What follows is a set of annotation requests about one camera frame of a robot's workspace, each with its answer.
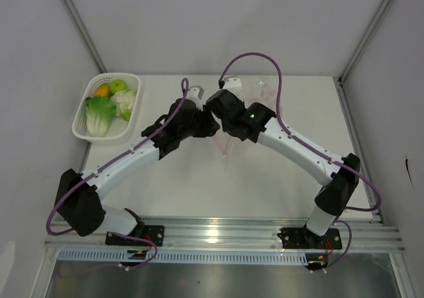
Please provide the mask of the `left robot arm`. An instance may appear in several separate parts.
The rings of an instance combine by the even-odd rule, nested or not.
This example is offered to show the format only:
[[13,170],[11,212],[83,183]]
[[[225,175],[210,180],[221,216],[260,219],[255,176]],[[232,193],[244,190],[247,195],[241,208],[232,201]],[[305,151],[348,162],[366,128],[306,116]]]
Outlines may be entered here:
[[212,137],[218,129],[211,111],[197,107],[192,100],[178,99],[168,114],[142,131],[124,152],[89,171],[64,172],[55,208],[79,236],[114,232],[127,244],[138,244],[144,236],[141,219],[130,209],[103,205],[104,198],[135,171],[176,150],[181,141]]

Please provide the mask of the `clear zip top bag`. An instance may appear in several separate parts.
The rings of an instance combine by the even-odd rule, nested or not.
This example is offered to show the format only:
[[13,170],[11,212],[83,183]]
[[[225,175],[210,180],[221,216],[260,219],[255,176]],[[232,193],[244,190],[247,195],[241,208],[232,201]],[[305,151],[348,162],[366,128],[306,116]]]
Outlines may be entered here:
[[[276,95],[278,88],[269,83],[266,77],[256,77],[252,80],[248,79],[246,82],[242,82],[242,99],[246,108],[252,103],[261,103],[267,108],[275,111],[276,110]],[[223,129],[220,128],[213,137],[218,149],[223,155],[223,159],[226,160],[231,155],[231,152],[235,146],[239,145],[239,139],[230,136]]]

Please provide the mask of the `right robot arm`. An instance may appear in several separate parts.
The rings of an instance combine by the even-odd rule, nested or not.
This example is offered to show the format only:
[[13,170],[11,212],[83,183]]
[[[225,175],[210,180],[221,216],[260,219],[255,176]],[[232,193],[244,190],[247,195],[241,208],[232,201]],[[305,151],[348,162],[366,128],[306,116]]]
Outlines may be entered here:
[[211,96],[205,107],[220,119],[224,132],[280,153],[321,185],[302,238],[313,248],[323,243],[327,230],[341,216],[358,185],[356,173],[360,169],[360,159],[354,154],[328,156],[319,145],[294,131],[284,130],[273,110],[261,103],[246,108],[243,101],[226,89]]

